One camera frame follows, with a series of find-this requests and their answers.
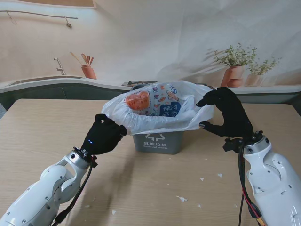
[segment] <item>white robotic arm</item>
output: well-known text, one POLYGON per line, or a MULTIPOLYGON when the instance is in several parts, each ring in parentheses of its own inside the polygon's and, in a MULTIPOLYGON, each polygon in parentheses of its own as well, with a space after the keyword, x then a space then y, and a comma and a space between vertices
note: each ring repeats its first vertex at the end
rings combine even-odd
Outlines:
POLYGON ((80 182, 90 166, 85 150, 74 148, 58 163, 49 166, 40 180, 9 207, 0 219, 0 226, 49 226, 57 216, 60 204, 69 201, 80 188, 80 182), (65 167, 69 164, 73 175, 65 167))
POLYGON ((301 181, 289 161, 263 136, 244 147, 254 198, 268 226, 301 226, 301 181))

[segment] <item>hook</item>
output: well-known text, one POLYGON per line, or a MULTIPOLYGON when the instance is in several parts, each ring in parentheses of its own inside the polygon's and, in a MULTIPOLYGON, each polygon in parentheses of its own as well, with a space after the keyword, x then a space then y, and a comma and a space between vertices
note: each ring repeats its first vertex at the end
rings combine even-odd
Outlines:
POLYGON ((17 21, 16 21, 15 19, 13 19, 13 18, 11 17, 11 15, 10 15, 7 11, 6 11, 6 13, 8 14, 8 16, 9 16, 11 22, 12 22, 14 25, 16 25, 16 24, 17 24, 17 21))
POLYGON ((67 18, 66 18, 66 16, 65 16, 65 19, 66 19, 66 21, 67 21, 67 23, 66 23, 66 26, 68 27, 68 28, 72 28, 72 25, 68 22, 68 20, 67 20, 67 18))

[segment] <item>paper scrap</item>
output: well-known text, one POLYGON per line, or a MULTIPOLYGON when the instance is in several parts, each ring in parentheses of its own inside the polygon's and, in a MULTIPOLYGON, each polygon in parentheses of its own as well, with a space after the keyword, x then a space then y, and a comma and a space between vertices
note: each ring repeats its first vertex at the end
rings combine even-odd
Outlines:
POLYGON ((179 199, 181 199, 182 202, 185 202, 187 201, 188 199, 185 199, 184 197, 180 197, 180 196, 177 196, 179 199))

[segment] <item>wooden spoon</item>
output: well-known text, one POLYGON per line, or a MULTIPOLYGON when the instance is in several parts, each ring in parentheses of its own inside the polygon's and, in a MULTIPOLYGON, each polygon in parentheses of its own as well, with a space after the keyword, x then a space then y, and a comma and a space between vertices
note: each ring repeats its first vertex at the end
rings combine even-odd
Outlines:
POLYGON ((80 63, 80 65, 81 65, 81 62, 79 61, 79 59, 74 55, 74 53, 72 53, 72 52, 70 52, 71 53, 71 55, 80 63))
POLYGON ((91 60, 90 60, 90 64, 89 64, 89 65, 91 65, 91 64, 92 64, 93 60, 94 60, 94 57, 93 57, 93 58, 91 58, 91 60))
POLYGON ((89 63, 90 63, 90 56, 87 56, 87 66, 89 66, 89 63))
POLYGON ((81 56, 82 56, 82 58, 84 59, 84 61, 87 63, 86 55, 82 53, 81 56))

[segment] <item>sink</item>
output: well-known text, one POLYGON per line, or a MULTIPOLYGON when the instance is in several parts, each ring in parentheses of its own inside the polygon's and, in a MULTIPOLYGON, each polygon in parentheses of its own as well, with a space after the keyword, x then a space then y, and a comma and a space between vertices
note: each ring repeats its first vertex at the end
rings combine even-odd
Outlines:
POLYGON ((44 78, 19 80, 19 81, 15 81, 12 84, 9 84, 8 86, 16 85, 19 83, 30 82, 30 81, 41 81, 41 80, 48 80, 48 79, 82 79, 82 78, 83 77, 79 77, 79 76, 58 75, 58 76, 50 76, 50 77, 44 77, 44 78))

